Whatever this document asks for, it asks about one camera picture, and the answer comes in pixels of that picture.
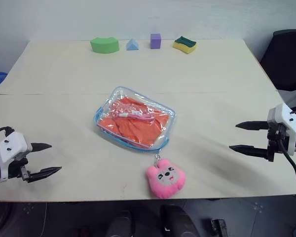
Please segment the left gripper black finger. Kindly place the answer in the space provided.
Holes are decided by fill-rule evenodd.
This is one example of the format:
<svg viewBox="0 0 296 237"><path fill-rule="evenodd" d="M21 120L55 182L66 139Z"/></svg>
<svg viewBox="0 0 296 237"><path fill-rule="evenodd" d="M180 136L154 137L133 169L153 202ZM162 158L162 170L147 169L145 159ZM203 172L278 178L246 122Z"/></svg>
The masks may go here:
<svg viewBox="0 0 296 237"><path fill-rule="evenodd" d="M45 168L42 169L41 171L37 172L37 173L30 173L29 174L29 183L31 182L35 182L41 179L45 179L51 175L53 175L54 173L58 172L59 170L61 170L62 167L49 167L49 168Z"/></svg>
<svg viewBox="0 0 296 237"><path fill-rule="evenodd" d="M46 144L46 143L31 143L31 146L32 146L31 153L33 153L33 152L39 152L39 151L43 151L43 150L52 148L51 145Z"/></svg>

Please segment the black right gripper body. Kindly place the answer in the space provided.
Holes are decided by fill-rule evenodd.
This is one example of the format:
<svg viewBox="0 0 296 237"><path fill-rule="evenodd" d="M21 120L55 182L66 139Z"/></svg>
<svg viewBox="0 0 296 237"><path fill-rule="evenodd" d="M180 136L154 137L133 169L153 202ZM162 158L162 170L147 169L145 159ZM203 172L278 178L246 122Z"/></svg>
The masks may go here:
<svg viewBox="0 0 296 237"><path fill-rule="evenodd" d="M274 161L275 153L288 152L289 137L286 135L286 127L283 124L269 125L268 128L268 145L266 159Z"/></svg>

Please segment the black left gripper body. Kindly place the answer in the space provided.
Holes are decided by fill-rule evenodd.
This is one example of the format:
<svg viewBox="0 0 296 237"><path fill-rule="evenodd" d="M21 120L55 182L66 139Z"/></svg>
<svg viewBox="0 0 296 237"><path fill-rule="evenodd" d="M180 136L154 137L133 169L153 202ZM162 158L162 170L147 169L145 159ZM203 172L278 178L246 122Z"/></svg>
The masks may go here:
<svg viewBox="0 0 296 237"><path fill-rule="evenodd" d="M33 181L30 171L25 167L28 164L27 154L28 152L23 152L12 159L12 162L8 166L9 179L22 178L23 181L27 181L28 183Z"/></svg>

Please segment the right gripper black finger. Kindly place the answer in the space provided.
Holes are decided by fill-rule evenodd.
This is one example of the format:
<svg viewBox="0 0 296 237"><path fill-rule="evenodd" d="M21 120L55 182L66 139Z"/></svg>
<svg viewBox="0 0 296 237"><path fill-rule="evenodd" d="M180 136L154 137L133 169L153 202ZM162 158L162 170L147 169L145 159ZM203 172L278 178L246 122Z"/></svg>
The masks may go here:
<svg viewBox="0 0 296 237"><path fill-rule="evenodd" d="M235 127L245 130L268 130L269 125L267 121L245 121L237 124Z"/></svg>
<svg viewBox="0 0 296 237"><path fill-rule="evenodd" d="M238 152L247 156L267 159L267 149L255 148L254 146L249 146L249 145L232 145L232 146L229 146L229 148L234 150L235 152Z"/></svg>

